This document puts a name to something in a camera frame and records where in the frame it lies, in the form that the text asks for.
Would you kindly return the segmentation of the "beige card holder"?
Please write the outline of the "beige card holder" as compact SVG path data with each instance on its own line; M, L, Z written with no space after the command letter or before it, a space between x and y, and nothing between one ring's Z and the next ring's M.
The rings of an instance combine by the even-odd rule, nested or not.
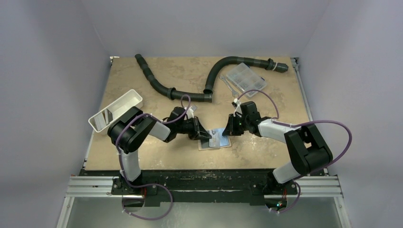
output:
M228 136L223 136L224 128L215 128L208 130L211 135L210 139L203 139L198 141L198 150L218 150L222 148L231 147L231 141Z

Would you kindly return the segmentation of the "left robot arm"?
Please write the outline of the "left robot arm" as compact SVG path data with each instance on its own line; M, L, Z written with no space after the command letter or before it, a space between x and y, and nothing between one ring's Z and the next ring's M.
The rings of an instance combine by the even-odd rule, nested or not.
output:
M209 131L203 128L192 110L178 106L171 111L166 122L133 106L109 127L107 135L117 148L120 173L125 178L123 188L129 194L137 194L142 187L138 179L141 176L138 150L147 136L168 143L178 134L186 134L190 140L196 141L211 139Z

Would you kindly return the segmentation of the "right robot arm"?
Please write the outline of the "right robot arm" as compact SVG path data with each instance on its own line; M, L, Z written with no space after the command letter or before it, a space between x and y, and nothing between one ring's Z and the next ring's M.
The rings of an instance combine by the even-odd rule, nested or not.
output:
M270 138L287 146L290 162L269 172L267 188L279 193L287 182L306 176L333 160L332 152L315 124L300 127L261 117L254 102L234 100L223 136L240 136L249 132L257 137Z

